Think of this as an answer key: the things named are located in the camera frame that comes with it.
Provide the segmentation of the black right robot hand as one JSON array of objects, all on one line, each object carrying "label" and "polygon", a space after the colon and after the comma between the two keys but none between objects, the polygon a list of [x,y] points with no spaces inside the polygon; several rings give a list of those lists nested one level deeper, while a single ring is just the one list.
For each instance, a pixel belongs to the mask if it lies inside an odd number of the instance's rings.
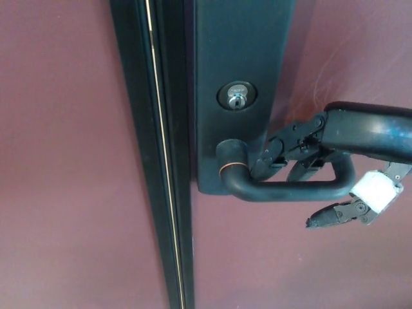
[{"label": "black right robot hand", "polygon": [[339,155],[362,155],[386,163],[368,171],[351,188],[350,200],[313,213],[306,228],[318,229],[359,220],[371,224],[404,191],[411,174],[411,110],[390,106],[334,102],[305,122],[276,131],[251,168],[251,177],[265,181],[291,160],[289,182],[306,181]]}]

